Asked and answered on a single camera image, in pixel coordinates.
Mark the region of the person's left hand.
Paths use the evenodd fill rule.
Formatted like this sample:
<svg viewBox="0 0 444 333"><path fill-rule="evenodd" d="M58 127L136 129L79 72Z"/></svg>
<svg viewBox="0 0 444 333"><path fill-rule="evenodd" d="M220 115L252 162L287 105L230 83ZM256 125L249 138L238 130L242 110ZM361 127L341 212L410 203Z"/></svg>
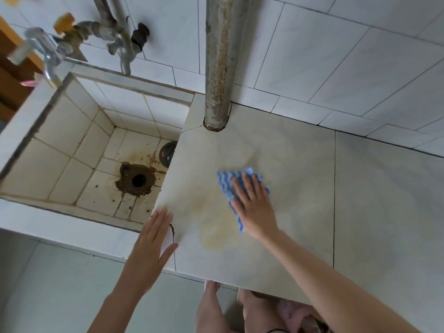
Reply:
<svg viewBox="0 0 444 333"><path fill-rule="evenodd" d="M162 272L159 257L172 219L173 214L167 207L152 214L139 233L118 283L137 288L144 295L152 288Z"/></svg>

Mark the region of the person's right hand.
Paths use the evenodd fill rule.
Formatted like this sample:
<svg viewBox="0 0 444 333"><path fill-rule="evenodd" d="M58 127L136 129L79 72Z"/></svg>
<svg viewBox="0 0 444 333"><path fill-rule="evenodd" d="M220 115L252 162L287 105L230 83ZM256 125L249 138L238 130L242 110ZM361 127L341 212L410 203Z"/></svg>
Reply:
<svg viewBox="0 0 444 333"><path fill-rule="evenodd" d="M238 194L239 200L245 207L245 216L242 218L244 231L262 244L274 241L280 234L274 210L271 206L267 209L263 206L261 185L256 177L251 177L256 192L256 199L250 201L246 192L242 190L236 178L232 184Z"/></svg>

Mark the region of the blue white striped cleaning cloth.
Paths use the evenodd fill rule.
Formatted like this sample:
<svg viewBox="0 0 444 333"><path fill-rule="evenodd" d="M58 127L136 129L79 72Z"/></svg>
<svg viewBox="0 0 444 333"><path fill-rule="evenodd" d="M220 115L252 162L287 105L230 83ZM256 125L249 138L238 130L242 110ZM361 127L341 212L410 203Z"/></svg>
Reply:
<svg viewBox="0 0 444 333"><path fill-rule="evenodd" d="M235 211L234 207L231 204L232 200L239 199L238 194L236 193L236 190L232 184L232 180L233 180L233 178L236 178L238 181L238 184L240 185L242 190L244 190L244 192L246 192L245 184L242 179L243 173L246 173L248 178L256 177L258 180L258 183L260 185L263 184L262 175L257 173L252 167L247 167L242 170L224 170L224 171L217 172L219 186L222 190L222 193L225 195L225 197L228 201L228 205L229 205L230 209L232 210L232 212L234 213L234 216L236 217L236 220L238 222L238 229L240 232L243 232L244 226L243 226L240 216L238 215L238 213Z"/></svg>

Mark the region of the person's left forearm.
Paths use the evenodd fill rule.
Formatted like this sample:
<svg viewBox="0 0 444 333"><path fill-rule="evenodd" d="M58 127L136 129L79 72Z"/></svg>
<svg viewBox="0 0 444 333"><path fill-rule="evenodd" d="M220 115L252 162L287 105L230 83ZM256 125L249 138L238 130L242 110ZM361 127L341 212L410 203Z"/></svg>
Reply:
<svg viewBox="0 0 444 333"><path fill-rule="evenodd" d="M143 295L137 288L117 283L86 333L125 333Z"/></svg>

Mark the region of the person's right forearm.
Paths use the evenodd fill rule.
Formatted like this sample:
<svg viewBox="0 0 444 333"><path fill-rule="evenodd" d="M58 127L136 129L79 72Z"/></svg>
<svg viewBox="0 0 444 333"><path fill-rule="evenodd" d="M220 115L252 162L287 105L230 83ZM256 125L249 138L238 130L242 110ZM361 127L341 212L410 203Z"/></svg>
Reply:
<svg viewBox="0 0 444 333"><path fill-rule="evenodd" d="M421 333L281 230L255 237L285 267L334 333Z"/></svg>

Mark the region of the person's left leg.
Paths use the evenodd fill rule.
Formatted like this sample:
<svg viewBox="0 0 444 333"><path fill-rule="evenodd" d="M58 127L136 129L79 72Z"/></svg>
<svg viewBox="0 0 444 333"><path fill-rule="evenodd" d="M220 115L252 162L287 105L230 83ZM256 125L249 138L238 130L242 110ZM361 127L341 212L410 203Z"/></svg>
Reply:
<svg viewBox="0 0 444 333"><path fill-rule="evenodd" d="M204 293L196 311L196 333L231 333L217 297L220 284L205 280Z"/></svg>

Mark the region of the person's leg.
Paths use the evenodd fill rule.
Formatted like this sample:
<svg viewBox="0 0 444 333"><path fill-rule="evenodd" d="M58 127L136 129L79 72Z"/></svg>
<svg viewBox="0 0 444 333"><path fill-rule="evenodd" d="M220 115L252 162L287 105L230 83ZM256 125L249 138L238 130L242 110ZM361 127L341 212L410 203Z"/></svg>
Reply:
<svg viewBox="0 0 444 333"><path fill-rule="evenodd" d="M220 284L205 280L204 293L196 311L196 333L231 333L217 297Z"/></svg>
<svg viewBox="0 0 444 333"><path fill-rule="evenodd" d="M289 333L272 300L258 297L250 290L239 289L237 302L242 307L245 333Z"/></svg>

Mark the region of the black round drain stopper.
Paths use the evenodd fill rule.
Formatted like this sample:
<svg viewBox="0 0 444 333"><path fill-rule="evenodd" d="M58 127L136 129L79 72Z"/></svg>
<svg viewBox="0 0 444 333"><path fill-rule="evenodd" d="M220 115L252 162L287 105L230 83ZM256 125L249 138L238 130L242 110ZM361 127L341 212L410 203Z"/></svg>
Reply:
<svg viewBox="0 0 444 333"><path fill-rule="evenodd" d="M165 168L170 166L177 143L177 141L170 141L160 148L158 159Z"/></svg>

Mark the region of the person's right leg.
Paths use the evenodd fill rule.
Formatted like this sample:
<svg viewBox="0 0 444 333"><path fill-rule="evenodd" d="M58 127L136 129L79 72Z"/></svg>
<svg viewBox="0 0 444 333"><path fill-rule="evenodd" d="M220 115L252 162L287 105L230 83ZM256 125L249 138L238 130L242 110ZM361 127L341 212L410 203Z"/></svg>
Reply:
<svg viewBox="0 0 444 333"><path fill-rule="evenodd" d="M237 302L242 307L245 333L289 333L272 300L258 297L250 290L239 289Z"/></svg>

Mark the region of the large rusty grey drain pipe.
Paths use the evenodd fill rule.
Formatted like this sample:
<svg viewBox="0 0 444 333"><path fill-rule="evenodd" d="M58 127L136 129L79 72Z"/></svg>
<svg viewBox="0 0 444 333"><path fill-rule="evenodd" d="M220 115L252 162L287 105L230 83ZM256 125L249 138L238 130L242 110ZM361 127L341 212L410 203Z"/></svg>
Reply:
<svg viewBox="0 0 444 333"><path fill-rule="evenodd" d="M251 0L207 0L204 127L223 130Z"/></svg>

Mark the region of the white tiled sink basin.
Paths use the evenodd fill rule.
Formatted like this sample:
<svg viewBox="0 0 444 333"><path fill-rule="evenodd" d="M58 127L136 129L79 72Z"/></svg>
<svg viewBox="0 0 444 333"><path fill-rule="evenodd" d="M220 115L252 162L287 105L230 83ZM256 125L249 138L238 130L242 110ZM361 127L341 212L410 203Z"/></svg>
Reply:
<svg viewBox="0 0 444 333"><path fill-rule="evenodd" d="M167 142L199 93L64 62L0 132L0 201L130 231L154 209Z"/></svg>

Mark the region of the grey tap with black knob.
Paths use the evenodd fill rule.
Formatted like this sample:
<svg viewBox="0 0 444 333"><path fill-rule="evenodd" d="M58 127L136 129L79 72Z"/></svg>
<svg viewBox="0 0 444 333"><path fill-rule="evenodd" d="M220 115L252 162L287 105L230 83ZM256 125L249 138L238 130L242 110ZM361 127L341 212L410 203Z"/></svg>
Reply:
<svg viewBox="0 0 444 333"><path fill-rule="evenodd" d="M130 36L122 27L118 27L114 35L114 42L107 44L111 55L119 53L120 67L123 75L131 74L130 64L141 53L143 46L147 43L150 31L146 25L139 23Z"/></svg>

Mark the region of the grey galvanized water pipe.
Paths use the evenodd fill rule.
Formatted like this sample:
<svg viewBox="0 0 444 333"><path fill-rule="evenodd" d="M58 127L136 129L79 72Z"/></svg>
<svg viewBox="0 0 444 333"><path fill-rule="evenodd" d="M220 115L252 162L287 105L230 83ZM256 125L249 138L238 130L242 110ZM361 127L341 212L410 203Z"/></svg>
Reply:
<svg viewBox="0 0 444 333"><path fill-rule="evenodd" d="M86 42L90 36L109 43L114 42L116 30L121 27L114 18L107 0L92 1L97 9L100 21L75 21L74 31L61 36L62 39L59 41L60 45L65 44L71 47L71 54L80 52L80 45Z"/></svg>

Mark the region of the chrome water tap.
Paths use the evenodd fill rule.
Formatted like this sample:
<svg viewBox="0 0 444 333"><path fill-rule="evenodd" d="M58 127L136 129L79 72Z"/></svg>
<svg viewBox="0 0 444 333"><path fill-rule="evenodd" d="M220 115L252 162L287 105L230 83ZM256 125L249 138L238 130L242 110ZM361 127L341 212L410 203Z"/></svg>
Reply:
<svg viewBox="0 0 444 333"><path fill-rule="evenodd" d="M62 81L56 74L57 67L67 57L68 52L62 46L56 46L42 28L31 27L25 30L25 40L11 52L7 59L14 65L20 65L31 52L43 55L43 76L54 89L62 86Z"/></svg>

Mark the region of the brown wooden door frame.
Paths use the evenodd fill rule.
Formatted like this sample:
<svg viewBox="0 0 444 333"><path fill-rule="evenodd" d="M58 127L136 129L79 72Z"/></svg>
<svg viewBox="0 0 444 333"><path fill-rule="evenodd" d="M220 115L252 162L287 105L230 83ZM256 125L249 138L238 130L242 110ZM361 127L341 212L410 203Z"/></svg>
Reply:
<svg viewBox="0 0 444 333"><path fill-rule="evenodd" d="M30 53L19 65L8 60L8 55L23 42L0 16L0 124L8 124L32 93L33 88L22 82L34 80L35 73L43 72L43 61L35 53Z"/></svg>

